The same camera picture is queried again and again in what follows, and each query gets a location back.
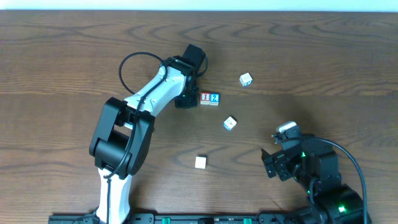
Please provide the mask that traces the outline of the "red letter I block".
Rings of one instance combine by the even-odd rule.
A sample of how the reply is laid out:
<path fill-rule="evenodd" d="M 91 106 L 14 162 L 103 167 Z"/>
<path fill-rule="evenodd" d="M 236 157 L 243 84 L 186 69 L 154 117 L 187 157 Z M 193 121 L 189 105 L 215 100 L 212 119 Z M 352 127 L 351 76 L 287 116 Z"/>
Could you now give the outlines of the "red letter I block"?
<path fill-rule="evenodd" d="M 211 93 L 202 92 L 200 94 L 200 104 L 201 105 L 209 105 L 210 104 L 210 95 L 211 95 Z"/>

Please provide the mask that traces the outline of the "blue number 2 block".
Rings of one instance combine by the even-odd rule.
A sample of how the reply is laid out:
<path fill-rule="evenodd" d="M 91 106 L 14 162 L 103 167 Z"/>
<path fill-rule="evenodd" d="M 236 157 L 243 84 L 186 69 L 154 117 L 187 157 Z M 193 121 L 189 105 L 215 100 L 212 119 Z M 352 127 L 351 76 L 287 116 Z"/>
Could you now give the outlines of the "blue number 2 block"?
<path fill-rule="evenodd" d="M 219 103 L 220 103 L 220 94 L 219 93 L 211 93 L 209 104 L 211 106 L 218 106 Z"/>

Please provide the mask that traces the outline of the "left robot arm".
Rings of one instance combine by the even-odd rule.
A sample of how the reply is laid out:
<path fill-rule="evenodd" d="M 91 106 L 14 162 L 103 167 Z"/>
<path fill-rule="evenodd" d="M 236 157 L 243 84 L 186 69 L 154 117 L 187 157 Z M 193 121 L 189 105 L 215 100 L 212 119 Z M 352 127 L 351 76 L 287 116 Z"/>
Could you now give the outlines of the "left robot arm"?
<path fill-rule="evenodd" d="M 196 79 L 206 56 L 170 57 L 161 60 L 155 77 L 123 100 L 111 97 L 104 104 L 89 153 L 101 178 L 97 223 L 124 223 L 130 213 L 132 177 L 149 151 L 157 115 L 170 102 L 178 108 L 197 106 Z"/>

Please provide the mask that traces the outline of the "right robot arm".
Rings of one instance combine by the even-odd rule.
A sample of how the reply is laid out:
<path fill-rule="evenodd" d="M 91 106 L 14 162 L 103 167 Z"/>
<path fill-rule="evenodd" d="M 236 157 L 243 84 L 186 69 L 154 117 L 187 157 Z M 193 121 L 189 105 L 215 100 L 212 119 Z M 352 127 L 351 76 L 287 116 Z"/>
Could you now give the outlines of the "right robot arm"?
<path fill-rule="evenodd" d="M 364 175 L 355 158 L 342 146 L 301 132 L 296 122 L 279 126 L 273 134 L 282 149 L 262 152 L 268 177 L 281 181 L 293 178 L 307 193 L 308 206 L 286 214 L 283 223 L 371 223 Z M 355 166 L 362 192 L 342 182 L 338 168 L 339 149 Z"/>

